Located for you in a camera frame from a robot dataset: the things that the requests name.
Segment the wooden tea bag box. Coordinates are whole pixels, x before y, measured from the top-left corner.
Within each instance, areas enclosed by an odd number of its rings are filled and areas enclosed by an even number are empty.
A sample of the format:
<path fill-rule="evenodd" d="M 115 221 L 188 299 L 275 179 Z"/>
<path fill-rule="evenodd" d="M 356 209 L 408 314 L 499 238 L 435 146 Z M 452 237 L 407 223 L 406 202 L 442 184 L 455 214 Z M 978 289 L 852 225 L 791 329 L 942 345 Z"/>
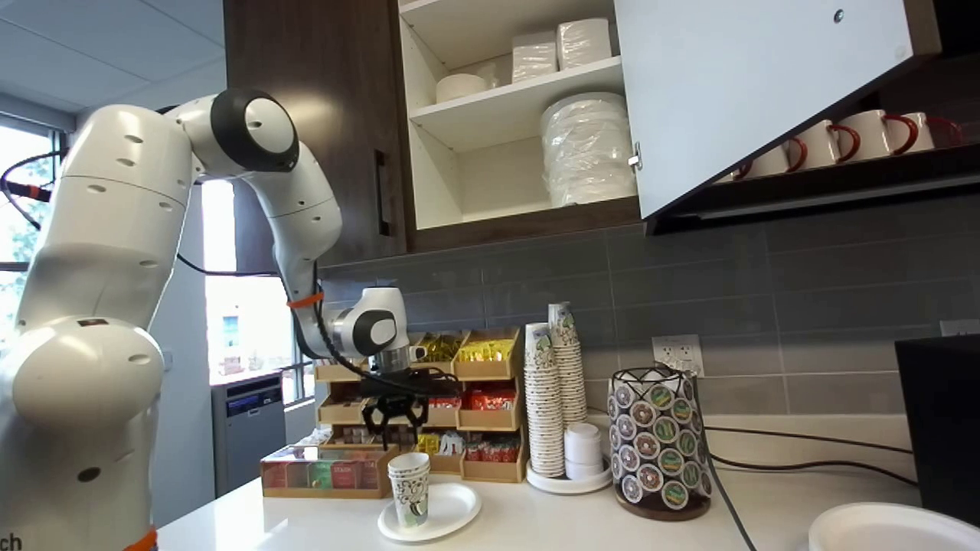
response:
<path fill-rule="evenodd" d="M 260 460 L 265 497 L 379 500 L 390 496 L 395 447 L 287 446 Z"/>

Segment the small white plate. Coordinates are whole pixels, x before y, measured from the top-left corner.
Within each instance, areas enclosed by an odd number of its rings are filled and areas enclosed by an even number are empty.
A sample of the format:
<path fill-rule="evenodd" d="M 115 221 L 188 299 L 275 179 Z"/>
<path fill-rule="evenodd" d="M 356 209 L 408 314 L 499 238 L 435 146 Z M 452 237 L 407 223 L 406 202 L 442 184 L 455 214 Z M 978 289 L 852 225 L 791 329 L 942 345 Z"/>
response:
<path fill-rule="evenodd" d="M 465 529 L 480 514 L 483 501 L 479 493 L 465 484 L 430 484 L 428 521 L 416 529 L 402 529 L 395 514 L 394 499 L 377 518 L 382 536 L 402 543 L 441 540 Z"/>

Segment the pack of white napkins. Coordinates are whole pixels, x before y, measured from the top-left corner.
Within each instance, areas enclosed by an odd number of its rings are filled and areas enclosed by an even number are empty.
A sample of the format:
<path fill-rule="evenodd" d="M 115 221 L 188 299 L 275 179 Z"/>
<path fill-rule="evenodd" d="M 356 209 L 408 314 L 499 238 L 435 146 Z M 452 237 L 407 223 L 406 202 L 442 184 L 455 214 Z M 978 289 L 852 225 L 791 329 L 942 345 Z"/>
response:
<path fill-rule="evenodd" d="M 612 58 L 608 18 L 561 22 L 557 26 L 559 70 L 574 69 Z"/>
<path fill-rule="evenodd" d="M 511 83 L 547 76 L 559 70 L 556 31 L 536 32 L 514 36 L 512 46 Z"/>

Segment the stack of white cup lids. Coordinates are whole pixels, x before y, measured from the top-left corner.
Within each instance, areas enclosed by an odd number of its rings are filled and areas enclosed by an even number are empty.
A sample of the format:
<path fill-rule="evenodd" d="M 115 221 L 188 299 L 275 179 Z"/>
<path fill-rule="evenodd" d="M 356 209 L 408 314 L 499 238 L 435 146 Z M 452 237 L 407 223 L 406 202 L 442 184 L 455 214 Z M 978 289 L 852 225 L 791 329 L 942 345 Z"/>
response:
<path fill-rule="evenodd" d="M 564 461 L 569 479 L 597 477 L 605 471 L 601 433 L 587 422 L 570 423 L 564 433 Z"/>

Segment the window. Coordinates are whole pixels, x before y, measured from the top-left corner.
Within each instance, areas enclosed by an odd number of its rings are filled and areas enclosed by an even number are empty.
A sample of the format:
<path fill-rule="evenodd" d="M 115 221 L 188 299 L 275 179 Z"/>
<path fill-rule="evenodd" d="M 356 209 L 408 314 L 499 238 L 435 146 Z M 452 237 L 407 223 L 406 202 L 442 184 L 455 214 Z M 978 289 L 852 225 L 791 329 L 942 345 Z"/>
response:
<path fill-rule="evenodd" d="M 231 278 L 236 269 L 234 186 L 209 181 L 202 189 L 207 362 L 211 385 L 278 370 L 285 405 L 315 397 L 314 369 L 299 367 L 283 287 L 273 278 Z"/>
<path fill-rule="evenodd" d="M 62 133 L 45 126 L 0 115 L 0 175 L 19 161 L 38 155 L 43 158 L 25 163 L 8 174 L 10 184 L 34 185 L 49 191 L 60 177 Z M 27 279 L 29 263 L 39 231 L 22 213 L 45 224 L 49 203 L 15 197 L 17 205 L 0 191 L 0 356 L 10 348 L 15 336 L 15 314 Z"/>

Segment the wrapped stack of white plates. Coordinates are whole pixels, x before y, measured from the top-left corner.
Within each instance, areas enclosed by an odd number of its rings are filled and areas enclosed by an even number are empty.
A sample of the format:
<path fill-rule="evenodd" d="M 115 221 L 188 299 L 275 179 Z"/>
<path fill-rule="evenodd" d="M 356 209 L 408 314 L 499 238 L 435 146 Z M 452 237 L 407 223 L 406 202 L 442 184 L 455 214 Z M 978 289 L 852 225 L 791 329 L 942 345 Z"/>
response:
<path fill-rule="evenodd" d="M 626 98 L 584 92 L 560 99 L 540 119 L 543 181 L 550 205 L 564 208 L 638 193 Z"/>

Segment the wooden packet organizer rack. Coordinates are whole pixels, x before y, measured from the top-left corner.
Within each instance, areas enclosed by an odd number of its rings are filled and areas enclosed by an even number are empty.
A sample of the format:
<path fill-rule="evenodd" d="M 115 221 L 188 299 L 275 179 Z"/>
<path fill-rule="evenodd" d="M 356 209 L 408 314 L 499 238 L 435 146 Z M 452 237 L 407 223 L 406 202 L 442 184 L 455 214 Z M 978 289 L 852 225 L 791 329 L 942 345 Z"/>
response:
<path fill-rule="evenodd" d="M 365 422 L 367 392 L 357 377 L 333 360 L 318 360 L 315 379 L 328 384 L 318 421 L 330 429 L 329 448 L 392 448 L 424 452 L 435 474 L 456 474 L 468 481 L 520 484 L 528 463 L 525 442 L 524 335 L 520 328 L 468 329 L 411 334 L 416 348 L 412 368 L 452 374 L 461 390 L 455 397 L 434 397 L 416 406 L 409 419 L 392 419 L 385 435 Z"/>

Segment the black appliance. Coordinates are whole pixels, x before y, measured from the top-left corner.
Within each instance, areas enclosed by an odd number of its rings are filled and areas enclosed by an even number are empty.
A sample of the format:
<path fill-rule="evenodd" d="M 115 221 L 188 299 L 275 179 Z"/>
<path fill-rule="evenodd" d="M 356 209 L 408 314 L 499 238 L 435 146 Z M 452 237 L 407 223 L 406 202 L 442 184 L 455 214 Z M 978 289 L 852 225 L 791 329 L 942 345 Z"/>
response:
<path fill-rule="evenodd" d="M 980 334 L 893 347 L 922 506 L 980 529 Z"/>

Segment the white round tray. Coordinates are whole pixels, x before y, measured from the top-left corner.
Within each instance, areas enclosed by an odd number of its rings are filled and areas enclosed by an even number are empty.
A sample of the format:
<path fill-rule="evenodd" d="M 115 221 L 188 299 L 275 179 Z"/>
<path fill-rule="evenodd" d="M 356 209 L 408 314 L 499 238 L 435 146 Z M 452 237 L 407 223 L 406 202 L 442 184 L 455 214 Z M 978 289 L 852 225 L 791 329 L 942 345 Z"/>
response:
<path fill-rule="evenodd" d="M 587 478 L 547 478 L 533 470 L 530 461 L 526 463 L 526 482 L 532 487 L 554 495 L 582 495 L 601 491 L 612 484 L 612 471 L 608 457 L 603 457 L 602 473 Z"/>

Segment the tall stack of paper cups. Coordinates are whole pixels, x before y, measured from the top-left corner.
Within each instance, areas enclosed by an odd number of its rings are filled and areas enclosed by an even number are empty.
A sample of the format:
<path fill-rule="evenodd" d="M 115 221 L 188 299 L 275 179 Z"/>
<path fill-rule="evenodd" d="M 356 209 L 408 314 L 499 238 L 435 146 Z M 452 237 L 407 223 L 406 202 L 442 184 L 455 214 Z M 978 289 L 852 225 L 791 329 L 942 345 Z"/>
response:
<path fill-rule="evenodd" d="M 547 322 L 525 325 L 524 398 L 531 468 L 540 477 L 562 478 L 566 474 L 564 415 Z"/>
<path fill-rule="evenodd" d="M 549 304 L 548 324 L 554 363 L 559 370 L 564 425 L 585 422 L 588 408 L 582 350 L 570 303 Z"/>

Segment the stack of white bowls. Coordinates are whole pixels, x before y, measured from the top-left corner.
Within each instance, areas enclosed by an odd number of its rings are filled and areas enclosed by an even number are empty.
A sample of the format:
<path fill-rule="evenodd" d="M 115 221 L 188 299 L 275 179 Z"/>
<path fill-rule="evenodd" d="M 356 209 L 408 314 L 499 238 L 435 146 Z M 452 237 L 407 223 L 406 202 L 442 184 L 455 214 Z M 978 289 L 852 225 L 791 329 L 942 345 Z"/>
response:
<path fill-rule="evenodd" d="M 456 73 L 441 78 L 435 87 L 435 103 L 447 103 L 489 90 L 488 81 L 478 74 Z"/>

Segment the closed brown cabinet door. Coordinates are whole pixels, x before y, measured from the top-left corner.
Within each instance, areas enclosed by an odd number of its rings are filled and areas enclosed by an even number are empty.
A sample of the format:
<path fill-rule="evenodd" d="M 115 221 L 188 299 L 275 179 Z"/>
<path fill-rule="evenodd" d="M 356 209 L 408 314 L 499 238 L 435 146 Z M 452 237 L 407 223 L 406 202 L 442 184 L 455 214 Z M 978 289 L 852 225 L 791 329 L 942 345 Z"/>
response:
<path fill-rule="evenodd" d="M 230 88 L 272 95 L 314 153 L 343 215 L 323 265 L 407 251 L 407 118 L 396 0 L 224 0 Z M 374 150 L 387 156 L 386 216 L 377 232 Z"/>

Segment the row of red-handled white mugs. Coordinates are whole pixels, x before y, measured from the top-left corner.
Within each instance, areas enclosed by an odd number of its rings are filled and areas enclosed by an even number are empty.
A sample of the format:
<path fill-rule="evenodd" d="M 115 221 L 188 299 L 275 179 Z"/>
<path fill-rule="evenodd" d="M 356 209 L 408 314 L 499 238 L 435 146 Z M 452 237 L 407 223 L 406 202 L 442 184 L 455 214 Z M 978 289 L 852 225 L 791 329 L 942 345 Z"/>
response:
<path fill-rule="evenodd" d="M 840 121 L 820 119 L 756 159 L 746 161 L 715 184 L 889 159 L 930 151 L 939 145 L 963 143 L 962 128 L 951 119 L 924 112 L 889 114 L 884 109 L 869 109 Z"/>

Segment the open white cabinet door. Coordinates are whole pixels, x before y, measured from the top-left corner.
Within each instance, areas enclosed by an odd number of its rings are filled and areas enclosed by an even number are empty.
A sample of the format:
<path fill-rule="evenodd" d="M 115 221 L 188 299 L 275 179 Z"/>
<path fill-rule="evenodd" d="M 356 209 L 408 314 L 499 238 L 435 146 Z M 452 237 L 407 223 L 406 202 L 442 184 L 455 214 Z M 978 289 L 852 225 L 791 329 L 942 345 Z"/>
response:
<path fill-rule="evenodd" d="M 934 0 L 615 0 L 639 215 L 942 51 Z"/>

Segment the brown wall cabinet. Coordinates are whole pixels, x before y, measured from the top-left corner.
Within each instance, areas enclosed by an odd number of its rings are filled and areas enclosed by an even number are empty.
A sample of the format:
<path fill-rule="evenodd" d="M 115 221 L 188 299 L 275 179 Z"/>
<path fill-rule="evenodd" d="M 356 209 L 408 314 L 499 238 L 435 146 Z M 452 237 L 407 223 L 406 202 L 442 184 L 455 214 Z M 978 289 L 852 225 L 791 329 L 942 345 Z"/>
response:
<path fill-rule="evenodd" d="M 452 103 L 452 69 L 512 36 L 590 17 L 619 56 Z M 325 264 L 609 229 L 648 234 L 952 186 L 980 191 L 980 142 L 722 184 L 766 148 L 904 77 L 938 92 L 941 33 L 973 32 L 979 0 L 224 0 L 232 87 L 292 116 L 344 212 Z M 540 116 L 581 92 L 623 92 L 635 197 L 553 208 Z"/>

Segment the grey dishwasher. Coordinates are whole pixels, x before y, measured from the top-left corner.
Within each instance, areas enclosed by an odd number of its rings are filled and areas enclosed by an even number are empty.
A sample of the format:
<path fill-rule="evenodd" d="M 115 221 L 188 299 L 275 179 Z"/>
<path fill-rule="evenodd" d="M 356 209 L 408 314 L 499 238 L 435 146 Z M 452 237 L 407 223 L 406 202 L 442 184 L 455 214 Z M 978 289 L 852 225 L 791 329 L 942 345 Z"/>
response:
<path fill-rule="evenodd" d="M 211 387 L 214 492 L 235 491 L 260 475 L 260 460 L 286 445 L 283 376 L 278 370 Z"/>

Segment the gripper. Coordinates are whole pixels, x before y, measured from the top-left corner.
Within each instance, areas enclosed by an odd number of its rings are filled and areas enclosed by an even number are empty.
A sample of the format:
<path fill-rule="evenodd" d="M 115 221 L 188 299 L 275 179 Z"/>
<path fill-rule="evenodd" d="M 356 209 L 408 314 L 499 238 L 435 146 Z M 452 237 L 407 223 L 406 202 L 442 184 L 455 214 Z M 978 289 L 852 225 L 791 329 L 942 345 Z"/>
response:
<path fill-rule="evenodd" d="M 390 419 L 395 412 L 400 412 L 412 432 L 412 444 L 419 444 L 420 429 L 430 419 L 430 405 L 424 401 L 423 394 L 400 390 L 389 385 L 377 385 L 372 390 L 372 403 L 365 403 L 361 415 L 364 426 L 371 435 L 381 439 L 383 450 L 388 450 Z"/>

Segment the large white plate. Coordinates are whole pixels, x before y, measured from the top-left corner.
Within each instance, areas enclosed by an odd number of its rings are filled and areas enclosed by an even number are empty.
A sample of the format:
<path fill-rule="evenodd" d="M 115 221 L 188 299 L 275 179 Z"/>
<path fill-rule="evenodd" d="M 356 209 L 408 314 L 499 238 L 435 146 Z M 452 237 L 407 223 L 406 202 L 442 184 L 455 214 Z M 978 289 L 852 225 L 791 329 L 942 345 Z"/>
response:
<path fill-rule="evenodd" d="M 816 517 L 808 551 L 980 551 L 980 529 L 931 510 L 860 502 Z"/>

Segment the printed paper cup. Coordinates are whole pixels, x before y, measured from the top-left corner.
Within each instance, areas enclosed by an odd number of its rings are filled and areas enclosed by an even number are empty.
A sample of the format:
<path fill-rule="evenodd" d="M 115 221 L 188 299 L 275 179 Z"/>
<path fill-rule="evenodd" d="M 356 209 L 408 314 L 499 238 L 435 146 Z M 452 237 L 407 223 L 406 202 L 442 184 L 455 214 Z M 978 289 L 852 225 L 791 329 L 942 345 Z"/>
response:
<path fill-rule="evenodd" d="M 426 478 L 430 470 L 430 455 L 424 452 L 399 454 L 387 463 L 387 474 L 393 486 L 409 479 Z"/>
<path fill-rule="evenodd" d="M 423 526 L 430 518 L 430 469 L 389 470 L 389 478 L 399 526 Z"/>

